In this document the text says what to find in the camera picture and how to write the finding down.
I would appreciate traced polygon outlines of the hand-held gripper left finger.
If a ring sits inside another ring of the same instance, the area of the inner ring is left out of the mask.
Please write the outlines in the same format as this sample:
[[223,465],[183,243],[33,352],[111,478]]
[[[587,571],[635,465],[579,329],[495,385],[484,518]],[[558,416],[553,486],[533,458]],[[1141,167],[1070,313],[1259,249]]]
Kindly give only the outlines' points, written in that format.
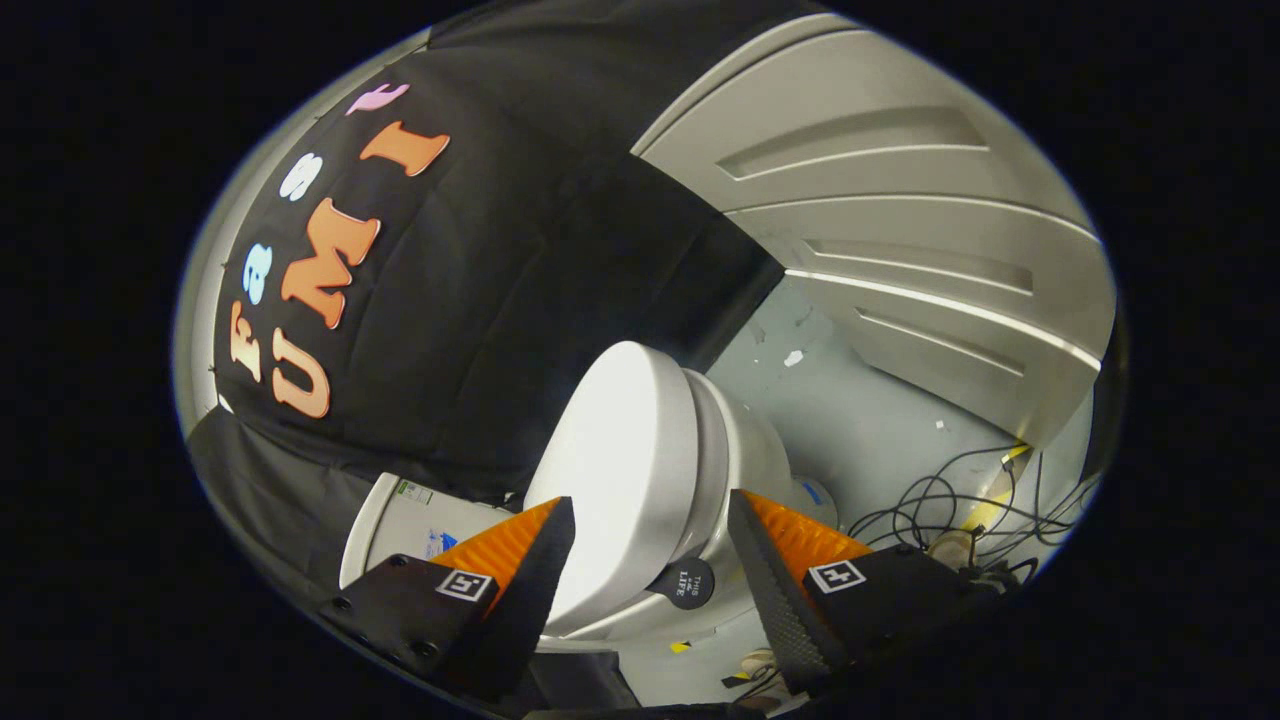
[[320,606],[332,632],[444,693],[498,701],[535,653],[576,533],[556,497],[434,559],[393,553]]

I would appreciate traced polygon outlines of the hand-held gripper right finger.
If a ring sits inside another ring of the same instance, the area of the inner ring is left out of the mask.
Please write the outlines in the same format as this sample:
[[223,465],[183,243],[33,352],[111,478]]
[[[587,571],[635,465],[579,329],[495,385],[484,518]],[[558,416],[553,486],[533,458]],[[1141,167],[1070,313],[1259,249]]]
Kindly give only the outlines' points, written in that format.
[[730,495],[727,528],[792,693],[896,661],[1001,597],[998,568],[951,568],[910,544],[870,550],[745,489]]

